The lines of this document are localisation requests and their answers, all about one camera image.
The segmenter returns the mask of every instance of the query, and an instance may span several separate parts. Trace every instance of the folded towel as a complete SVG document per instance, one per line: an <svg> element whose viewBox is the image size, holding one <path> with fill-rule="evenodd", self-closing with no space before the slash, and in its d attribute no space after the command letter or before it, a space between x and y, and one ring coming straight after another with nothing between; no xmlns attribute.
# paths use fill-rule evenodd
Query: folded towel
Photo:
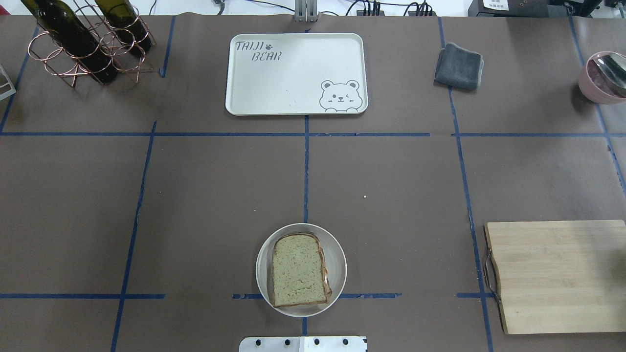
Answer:
<svg viewBox="0 0 626 352"><path fill-rule="evenodd" d="M455 88L476 90L480 86L483 65L483 55L448 43L439 52L434 80Z"/></svg>

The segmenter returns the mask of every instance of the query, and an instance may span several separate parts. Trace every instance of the gray tabletop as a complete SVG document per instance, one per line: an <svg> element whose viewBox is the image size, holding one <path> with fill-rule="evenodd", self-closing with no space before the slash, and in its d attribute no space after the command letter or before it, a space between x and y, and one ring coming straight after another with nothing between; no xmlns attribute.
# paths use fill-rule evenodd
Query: gray tabletop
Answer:
<svg viewBox="0 0 626 352"><path fill-rule="evenodd" d="M236 351L244 336L367 336L371 351L623 351L625 333L508 336L485 286L492 221L624 219L626 105L597 106L582 59L623 51L612 19L152 16L160 73L72 90L0 16L0 349ZM354 32L356 116L224 108L240 33ZM482 87L433 83L442 44ZM256 255L311 222L346 252L343 298L302 320L259 299Z"/></svg>

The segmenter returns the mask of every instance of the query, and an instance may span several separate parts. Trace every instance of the bear face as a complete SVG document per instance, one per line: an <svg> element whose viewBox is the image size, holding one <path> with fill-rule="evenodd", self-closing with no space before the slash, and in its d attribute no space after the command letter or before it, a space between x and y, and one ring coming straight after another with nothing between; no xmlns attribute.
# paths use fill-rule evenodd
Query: bear face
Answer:
<svg viewBox="0 0 626 352"><path fill-rule="evenodd" d="M350 80L346 83L322 82L322 98L319 104L325 111L357 111L363 105L363 99L357 91L359 83Z"/></svg>

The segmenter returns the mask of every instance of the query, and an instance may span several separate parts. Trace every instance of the pink bowl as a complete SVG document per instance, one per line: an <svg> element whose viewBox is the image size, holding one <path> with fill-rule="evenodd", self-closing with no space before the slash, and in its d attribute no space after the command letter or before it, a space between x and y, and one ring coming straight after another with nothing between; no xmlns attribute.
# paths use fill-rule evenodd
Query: pink bowl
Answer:
<svg viewBox="0 0 626 352"><path fill-rule="evenodd" d="M580 91L583 92L589 100L598 104L617 104L626 101L626 98L622 98L611 92L611 89L602 78L600 69L598 69L598 66L593 62L593 59L610 53L613 53L613 51L601 51L591 55L585 63L585 67L583 67L580 78L578 79ZM626 58L626 56L620 53L617 54Z"/></svg>

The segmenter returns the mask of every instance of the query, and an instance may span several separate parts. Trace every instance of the bread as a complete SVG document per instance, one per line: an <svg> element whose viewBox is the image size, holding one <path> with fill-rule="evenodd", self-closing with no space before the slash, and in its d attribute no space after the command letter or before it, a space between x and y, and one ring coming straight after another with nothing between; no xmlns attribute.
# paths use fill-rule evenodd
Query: bread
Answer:
<svg viewBox="0 0 626 352"><path fill-rule="evenodd" d="M332 294L324 251L312 234L290 234L274 245L272 282L274 307L324 304Z"/></svg>

